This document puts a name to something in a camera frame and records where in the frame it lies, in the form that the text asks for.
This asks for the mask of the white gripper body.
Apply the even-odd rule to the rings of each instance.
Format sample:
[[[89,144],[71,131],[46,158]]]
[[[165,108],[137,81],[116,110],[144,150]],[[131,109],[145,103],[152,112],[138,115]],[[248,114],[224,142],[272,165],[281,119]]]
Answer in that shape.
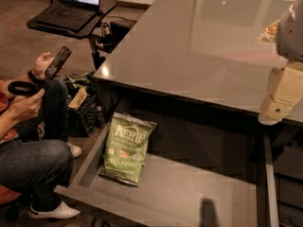
[[[303,63],[288,61],[273,68],[268,79],[268,103],[293,107],[303,97]]]

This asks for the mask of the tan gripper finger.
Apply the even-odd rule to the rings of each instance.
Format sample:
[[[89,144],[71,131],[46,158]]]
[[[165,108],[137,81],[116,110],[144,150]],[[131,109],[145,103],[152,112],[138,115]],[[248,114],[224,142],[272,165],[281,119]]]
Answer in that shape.
[[[258,122],[263,125],[275,125],[280,122],[293,108],[293,105],[284,99],[266,96],[260,106]]]

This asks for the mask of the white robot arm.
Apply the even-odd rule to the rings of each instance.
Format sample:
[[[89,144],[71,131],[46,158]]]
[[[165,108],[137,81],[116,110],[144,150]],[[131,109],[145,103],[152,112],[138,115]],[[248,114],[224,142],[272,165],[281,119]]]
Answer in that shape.
[[[259,35],[260,44],[275,44],[286,64],[273,68],[267,84],[258,121],[274,125],[286,117],[303,97],[303,0],[294,0],[279,20]]]

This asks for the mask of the person's phone hand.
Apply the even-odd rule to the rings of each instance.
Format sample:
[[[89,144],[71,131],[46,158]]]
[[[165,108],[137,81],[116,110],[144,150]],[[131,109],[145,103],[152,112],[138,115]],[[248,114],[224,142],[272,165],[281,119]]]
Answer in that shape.
[[[54,58],[50,52],[42,53],[34,62],[34,66],[31,70],[33,76],[39,80],[45,80],[45,71],[48,66],[53,62]]]

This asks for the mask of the person's near hand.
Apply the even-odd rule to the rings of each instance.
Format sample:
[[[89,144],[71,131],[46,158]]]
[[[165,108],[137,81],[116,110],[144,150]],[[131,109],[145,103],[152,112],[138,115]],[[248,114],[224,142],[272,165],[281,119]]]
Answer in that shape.
[[[41,89],[30,97],[17,96],[9,106],[8,112],[17,122],[26,121],[36,117],[40,111],[45,90]]]

